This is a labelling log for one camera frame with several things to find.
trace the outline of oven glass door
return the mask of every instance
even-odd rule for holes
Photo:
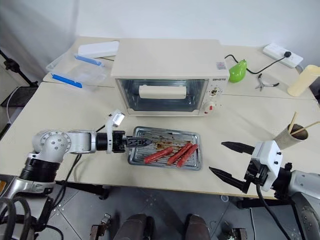
[[[117,79],[134,111],[192,112],[201,106],[208,79]]]

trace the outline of white backdrop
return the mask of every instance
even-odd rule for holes
[[[80,35],[275,42],[320,66],[319,10],[320,0],[1,0],[0,47],[33,80]]]

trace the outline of toaster oven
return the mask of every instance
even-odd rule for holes
[[[206,116],[229,71],[218,40],[124,38],[111,77],[129,115]]]

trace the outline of oven knob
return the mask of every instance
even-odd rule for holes
[[[208,101],[203,105],[204,114],[210,114],[214,111],[216,104],[213,101]]]

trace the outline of hot dog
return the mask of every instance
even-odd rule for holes
[[[173,164],[175,161],[177,161],[186,151],[188,151],[189,148],[192,147],[192,143],[188,142],[186,145],[184,145],[175,155],[171,156],[168,159],[167,165]]]
[[[181,168],[183,164],[188,160],[188,158],[197,150],[198,144],[194,144],[192,147],[188,149],[188,151],[181,157],[176,166]]]
[[[150,156],[146,156],[146,157],[144,158],[144,163],[145,163],[145,164],[150,164],[150,163],[152,163],[153,161],[156,161],[156,160],[162,158],[163,156],[172,153],[173,150],[174,150],[174,149],[170,146],[170,147],[168,147],[168,148],[166,148],[166,149],[163,149],[162,151],[158,151],[158,152],[156,152],[156,153],[154,153],[154,154],[152,154],[152,155],[150,155]]]

